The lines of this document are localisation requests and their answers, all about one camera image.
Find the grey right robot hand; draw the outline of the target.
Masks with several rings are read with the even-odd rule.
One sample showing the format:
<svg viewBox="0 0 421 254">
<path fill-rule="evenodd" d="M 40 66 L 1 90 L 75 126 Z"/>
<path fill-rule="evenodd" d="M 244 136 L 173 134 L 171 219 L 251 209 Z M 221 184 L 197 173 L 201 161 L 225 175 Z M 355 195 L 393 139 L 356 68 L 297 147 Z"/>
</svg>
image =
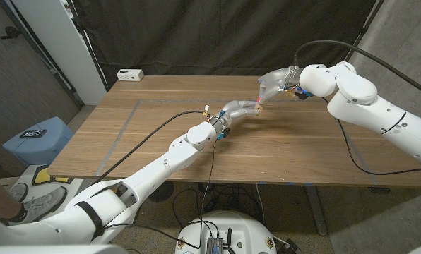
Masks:
<svg viewBox="0 0 421 254">
<path fill-rule="evenodd" d="M 258 79 L 259 98 L 258 103 L 263 104 L 275 97 L 279 92 L 295 89 L 300 83 L 300 74 L 303 68 L 289 66 L 264 74 Z"/>
</svg>

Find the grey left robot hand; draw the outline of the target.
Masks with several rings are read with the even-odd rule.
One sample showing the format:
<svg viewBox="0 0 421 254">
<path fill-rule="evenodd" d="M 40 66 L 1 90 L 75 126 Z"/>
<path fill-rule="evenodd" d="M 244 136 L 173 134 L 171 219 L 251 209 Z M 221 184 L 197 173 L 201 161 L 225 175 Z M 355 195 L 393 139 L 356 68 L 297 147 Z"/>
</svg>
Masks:
<svg viewBox="0 0 421 254">
<path fill-rule="evenodd" d="M 262 106 L 257 101 L 237 101 L 228 102 L 218 114 L 213 116 L 210 123 L 216 133 L 220 133 L 224 128 L 230 127 L 233 120 L 246 115 L 259 115 Z"/>
</svg>

